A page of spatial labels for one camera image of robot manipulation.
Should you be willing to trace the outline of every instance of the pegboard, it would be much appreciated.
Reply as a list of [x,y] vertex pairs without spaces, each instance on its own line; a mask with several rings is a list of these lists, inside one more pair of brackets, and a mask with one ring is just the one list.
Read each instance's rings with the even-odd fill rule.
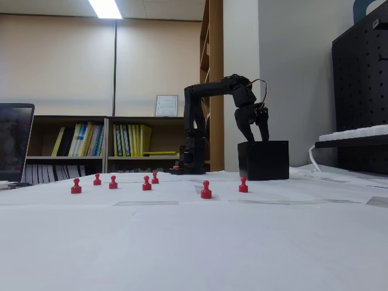
[[[333,41],[333,77],[338,132],[388,124],[388,1]],[[345,169],[388,174],[388,147],[338,149]]]

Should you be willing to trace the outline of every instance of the black box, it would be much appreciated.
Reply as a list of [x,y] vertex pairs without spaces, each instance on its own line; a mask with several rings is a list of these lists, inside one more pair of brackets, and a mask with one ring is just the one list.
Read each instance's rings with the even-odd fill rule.
[[288,141],[246,141],[238,144],[240,177],[251,181],[290,178]]

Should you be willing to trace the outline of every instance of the red object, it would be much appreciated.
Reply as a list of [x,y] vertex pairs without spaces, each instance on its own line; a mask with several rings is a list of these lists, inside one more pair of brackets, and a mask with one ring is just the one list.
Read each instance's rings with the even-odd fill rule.
[[117,189],[116,176],[110,177],[112,181],[109,183],[109,189]]
[[152,173],[153,179],[151,180],[152,184],[159,184],[159,179],[156,177],[156,173]]
[[145,183],[143,184],[143,191],[151,190],[151,184],[149,183],[149,179],[150,179],[150,177],[148,177],[148,176],[144,177]]
[[243,192],[243,193],[247,193],[248,192],[248,186],[245,185],[246,181],[247,181],[247,178],[245,178],[245,177],[241,178],[242,184],[240,186],[238,186],[238,191],[239,192]]
[[101,185],[101,180],[99,179],[99,174],[96,174],[96,179],[93,181],[94,186]]
[[202,199],[211,199],[212,191],[209,190],[209,181],[204,181],[204,190],[201,190],[201,198]]
[[80,194],[81,193],[82,187],[78,184],[79,184],[79,179],[75,178],[74,179],[74,186],[72,187],[72,191],[71,191],[72,194]]

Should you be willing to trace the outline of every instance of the ceiling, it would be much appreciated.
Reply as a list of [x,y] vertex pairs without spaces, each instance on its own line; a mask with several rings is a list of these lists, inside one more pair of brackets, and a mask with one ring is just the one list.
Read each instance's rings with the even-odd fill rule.
[[[202,20],[206,0],[116,0],[125,18]],[[0,13],[94,16],[89,0],[0,0]]]

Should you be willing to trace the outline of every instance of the red wire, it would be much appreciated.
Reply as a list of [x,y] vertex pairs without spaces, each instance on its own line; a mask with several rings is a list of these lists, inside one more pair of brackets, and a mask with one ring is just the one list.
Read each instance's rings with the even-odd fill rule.
[[268,93],[268,84],[267,84],[267,82],[266,82],[265,80],[262,80],[262,79],[256,79],[256,80],[253,80],[253,81],[252,81],[251,83],[249,83],[248,85],[246,85],[246,87],[252,85],[252,84],[253,84],[254,82],[256,82],[256,81],[261,81],[261,82],[266,83],[266,94],[264,95],[263,102],[262,102],[262,104],[261,104],[261,106],[260,106],[260,108],[263,108],[263,107],[264,107],[264,101],[266,100],[266,98],[267,98],[267,93]]

